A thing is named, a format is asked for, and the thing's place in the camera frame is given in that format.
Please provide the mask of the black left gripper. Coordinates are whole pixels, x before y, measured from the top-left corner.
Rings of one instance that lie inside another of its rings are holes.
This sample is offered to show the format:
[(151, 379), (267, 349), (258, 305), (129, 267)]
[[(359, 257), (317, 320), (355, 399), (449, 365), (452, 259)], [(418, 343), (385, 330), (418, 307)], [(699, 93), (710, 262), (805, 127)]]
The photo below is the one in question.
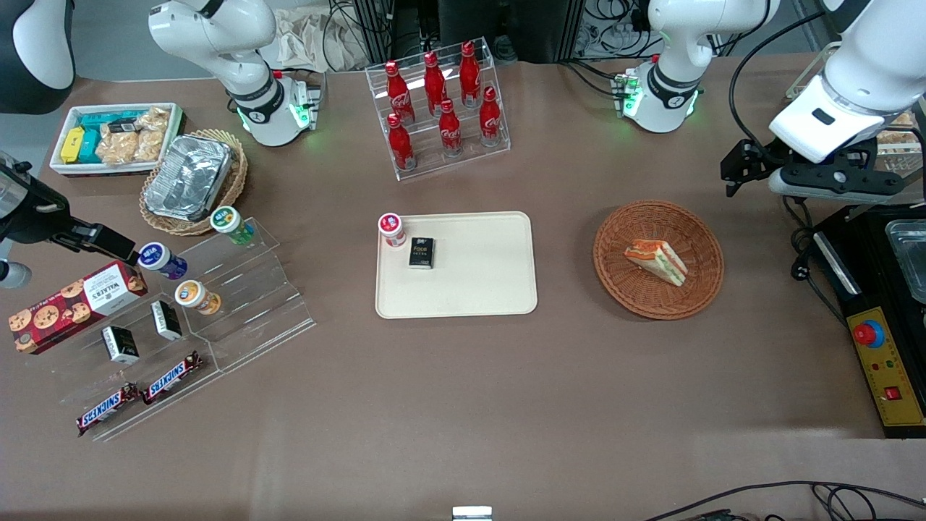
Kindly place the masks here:
[(780, 180), (786, 189), (817, 189), (824, 195), (882, 197), (882, 172), (875, 168), (878, 142), (869, 138), (837, 149), (814, 163), (780, 138), (767, 145), (744, 139), (721, 161), (728, 197), (747, 182)]

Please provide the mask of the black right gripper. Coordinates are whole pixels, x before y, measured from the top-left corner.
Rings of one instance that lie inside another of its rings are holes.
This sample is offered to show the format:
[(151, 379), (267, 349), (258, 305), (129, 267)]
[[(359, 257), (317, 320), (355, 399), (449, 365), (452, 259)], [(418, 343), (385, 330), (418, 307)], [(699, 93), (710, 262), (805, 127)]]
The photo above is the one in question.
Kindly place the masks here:
[(2, 169), (1, 237), (19, 244), (51, 242), (137, 265), (136, 243), (98, 222), (72, 220), (69, 201), (29, 172)]

